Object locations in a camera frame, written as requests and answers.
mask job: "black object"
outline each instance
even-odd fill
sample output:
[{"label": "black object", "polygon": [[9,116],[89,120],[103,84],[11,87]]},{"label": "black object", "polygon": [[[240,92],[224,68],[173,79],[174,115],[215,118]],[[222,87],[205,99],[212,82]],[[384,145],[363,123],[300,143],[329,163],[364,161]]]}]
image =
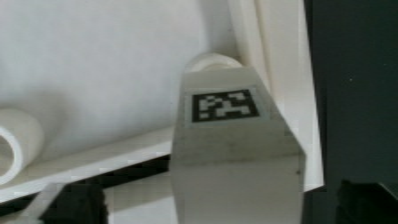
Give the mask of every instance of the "black object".
[{"label": "black object", "polygon": [[101,186],[66,185],[39,219],[46,224],[107,224],[109,211]]},{"label": "black object", "polygon": [[338,191],[338,224],[396,224],[398,201],[379,183],[343,180]]},{"label": "black object", "polygon": [[[196,94],[192,96],[192,102],[192,122],[221,121],[260,116],[249,89]],[[247,113],[240,111],[242,107],[247,108]],[[219,109],[228,110],[226,116],[217,115]]]}]

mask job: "white background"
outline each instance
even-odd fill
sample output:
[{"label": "white background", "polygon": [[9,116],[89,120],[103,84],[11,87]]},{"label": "white background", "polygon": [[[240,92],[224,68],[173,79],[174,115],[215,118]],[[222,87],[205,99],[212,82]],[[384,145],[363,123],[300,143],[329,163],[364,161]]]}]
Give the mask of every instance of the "white background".
[{"label": "white background", "polygon": [[0,108],[39,119],[45,161],[173,125],[189,61],[238,56],[228,0],[0,2]]}]

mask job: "white shelf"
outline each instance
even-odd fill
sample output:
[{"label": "white shelf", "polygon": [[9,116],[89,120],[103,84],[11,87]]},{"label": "white shelf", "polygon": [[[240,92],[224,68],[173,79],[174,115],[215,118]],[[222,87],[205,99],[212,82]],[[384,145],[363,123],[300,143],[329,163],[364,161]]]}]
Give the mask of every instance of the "white shelf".
[{"label": "white shelf", "polygon": [[169,127],[103,147],[27,167],[0,186],[0,203],[38,193],[48,183],[71,183],[171,154],[174,128]]}]

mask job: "white mug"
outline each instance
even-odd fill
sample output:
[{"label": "white mug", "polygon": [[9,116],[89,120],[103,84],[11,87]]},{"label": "white mug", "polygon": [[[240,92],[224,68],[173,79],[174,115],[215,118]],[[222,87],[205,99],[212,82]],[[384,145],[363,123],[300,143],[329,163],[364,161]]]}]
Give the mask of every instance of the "white mug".
[{"label": "white mug", "polygon": [[38,119],[16,109],[0,109],[0,185],[18,176],[43,148]]}]

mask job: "black and white square marker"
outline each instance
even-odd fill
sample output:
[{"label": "black and white square marker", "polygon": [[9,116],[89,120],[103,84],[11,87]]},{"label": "black and white square marker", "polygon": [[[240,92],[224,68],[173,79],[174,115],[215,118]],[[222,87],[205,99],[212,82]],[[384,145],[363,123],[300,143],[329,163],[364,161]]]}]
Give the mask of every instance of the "black and white square marker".
[{"label": "black and white square marker", "polygon": [[192,122],[260,117],[249,89],[192,95]]}]

